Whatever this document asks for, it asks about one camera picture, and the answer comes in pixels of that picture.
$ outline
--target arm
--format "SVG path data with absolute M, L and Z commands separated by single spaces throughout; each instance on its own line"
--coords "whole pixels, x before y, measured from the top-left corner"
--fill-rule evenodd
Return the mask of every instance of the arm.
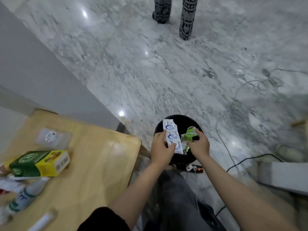
M 154 135 L 150 165 L 120 197 L 108 205 L 111 210 L 125 220 L 131 230 L 136 225 L 156 180 L 174 154 L 175 144 L 166 148 L 164 145 L 165 135 L 166 131 Z
M 229 175 L 210 157 L 207 137 L 196 130 L 200 140 L 187 142 L 207 176 L 242 230 L 296 230 L 282 215 L 245 185 Z

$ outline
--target barcode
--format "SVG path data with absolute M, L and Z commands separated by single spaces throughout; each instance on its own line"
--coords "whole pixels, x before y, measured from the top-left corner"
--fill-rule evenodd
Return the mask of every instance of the barcode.
M 56 166 L 56 170 L 59 171 L 61 169 L 61 167 L 63 167 L 63 165 L 68 161 L 68 157 L 65 157 L 57 166 Z

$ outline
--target person's left hand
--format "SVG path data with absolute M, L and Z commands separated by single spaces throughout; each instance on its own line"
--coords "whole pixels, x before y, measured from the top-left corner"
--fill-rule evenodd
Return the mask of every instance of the person's left hand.
M 165 136 L 166 130 L 156 133 L 151 146 L 151 163 L 159 165 L 162 169 L 170 163 L 176 147 L 176 143 L 172 143 L 170 147 L 166 147 Z

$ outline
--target wooden tabletop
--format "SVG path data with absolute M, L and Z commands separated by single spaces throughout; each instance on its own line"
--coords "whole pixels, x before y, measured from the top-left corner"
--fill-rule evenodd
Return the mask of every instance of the wooden tabletop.
M 37 110 L 30 116 L 10 143 L 6 157 L 42 149 L 35 140 L 42 128 L 71 132 L 71 163 L 59 176 L 49 180 L 45 190 L 13 221 L 0 230 L 26 231 L 50 207 L 59 216 L 48 230 L 76 230 L 100 206 L 106 206 L 128 186 L 141 140 L 98 126 L 65 119 L 57 114 Z M 1 196 L 1 202 L 14 197 Z

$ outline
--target pant leg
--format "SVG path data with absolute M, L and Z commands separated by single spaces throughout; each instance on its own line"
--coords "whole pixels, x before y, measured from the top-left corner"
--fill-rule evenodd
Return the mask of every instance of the pant leg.
M 158 179 L 157 193 L 163 230 L 212 230 L 198 211 L 196 195 L 179 173 L 165 170 Z
M 152 18 L 158 23 L 166 23 L 169 21 L 171 13 L 171 0 L 154 0 L 155 11 L 153 11 Z
M 180 37 L 183 40 L 188 40 L 192 33 L 197 3 L 198 0 L 183 0 L 183 9 L 180 23 Z

